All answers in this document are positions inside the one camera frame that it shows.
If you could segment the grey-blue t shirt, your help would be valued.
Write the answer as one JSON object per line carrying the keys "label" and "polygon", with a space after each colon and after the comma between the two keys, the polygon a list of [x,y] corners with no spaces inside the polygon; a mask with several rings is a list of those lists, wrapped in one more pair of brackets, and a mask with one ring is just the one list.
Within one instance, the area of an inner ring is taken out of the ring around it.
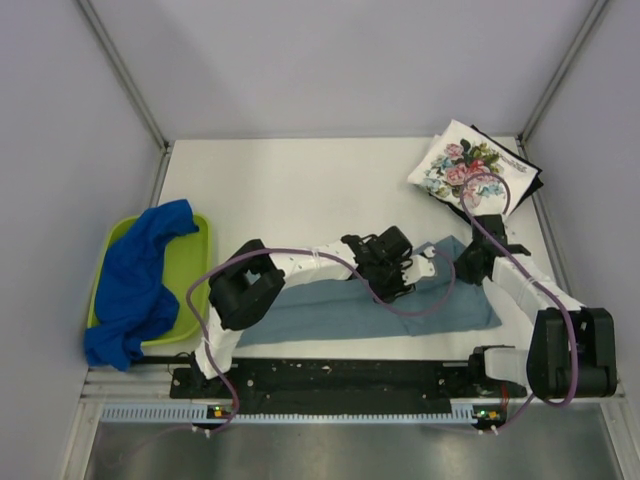
{"label": "grey-blue t shirt", "polygon": [[450,283],[447,261],[461,255],[463,243],[449,236],[435,249],[436,276],[420,281],[414,292],[393,303],[409,312],[436,309],[426,316],[395,315],[377,304],[359,281],[329,280],[285,290],[266,316],[242,334],[238,345],[423,336],[500,326],[482,287]]}

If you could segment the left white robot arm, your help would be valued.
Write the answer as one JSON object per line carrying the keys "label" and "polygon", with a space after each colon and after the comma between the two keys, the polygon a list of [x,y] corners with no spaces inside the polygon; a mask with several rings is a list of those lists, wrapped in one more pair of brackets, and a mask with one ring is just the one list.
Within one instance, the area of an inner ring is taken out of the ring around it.
{"label": "left white robot arm", "polygon": [[269,249],[259,239],[245,243],[207,280],[210,313],[195,350],[192,384],[209,397],[224,390],[242,333],[261,321],[286,289],[361,279],[385,304],[412,292],[425,273],[433,272],[428,260],[412,251],[395,226],[380,235],[344,235],[311,249]]}

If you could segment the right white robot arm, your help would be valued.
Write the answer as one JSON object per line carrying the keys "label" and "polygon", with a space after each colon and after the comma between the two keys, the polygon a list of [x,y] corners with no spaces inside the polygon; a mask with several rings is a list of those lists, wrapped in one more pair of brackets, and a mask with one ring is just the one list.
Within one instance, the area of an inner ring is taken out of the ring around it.
{"label": "right white robot arm", "polygon": [[492,281],[526,315],[533,333],[526,349],[475,348],[477,364],[466,372],[469,388],[487,396],[507,381],[560,405],[614,395],[618,375],[611,314],[564,292],[524,246],[509,242],[501,216],[475,216],[471,224],[472,241],[454,263],[456,279],[474,285]]}

